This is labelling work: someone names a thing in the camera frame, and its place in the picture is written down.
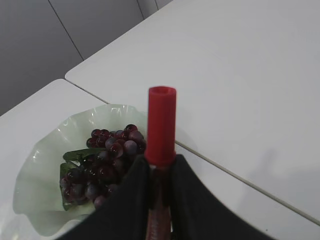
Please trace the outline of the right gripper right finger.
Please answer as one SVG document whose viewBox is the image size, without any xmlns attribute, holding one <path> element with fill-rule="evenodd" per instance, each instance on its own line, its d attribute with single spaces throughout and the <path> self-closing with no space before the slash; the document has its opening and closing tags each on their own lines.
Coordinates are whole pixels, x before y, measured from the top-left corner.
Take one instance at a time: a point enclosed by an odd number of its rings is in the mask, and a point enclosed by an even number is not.
<svg viewBox="0 0 320 240">
<path fill-rule="evenodd" d="M 170 168 L 168 197 L 178 240 L 271 239 L 220 202 L 181 154 L 176 155 Z"/>
</svg>

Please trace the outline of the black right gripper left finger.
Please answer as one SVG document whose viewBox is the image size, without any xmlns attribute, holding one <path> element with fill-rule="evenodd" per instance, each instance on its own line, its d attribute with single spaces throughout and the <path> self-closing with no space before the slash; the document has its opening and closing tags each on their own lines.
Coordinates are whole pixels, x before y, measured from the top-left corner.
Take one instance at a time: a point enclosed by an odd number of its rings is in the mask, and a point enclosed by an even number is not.
<svg viewBox="0 0 320 240">
<path fill-rule="evenodd" d="M 150 167 L 143 155 L 107 200 L 60 240 L 144 240 L 148 225 Z"/>
</svg>

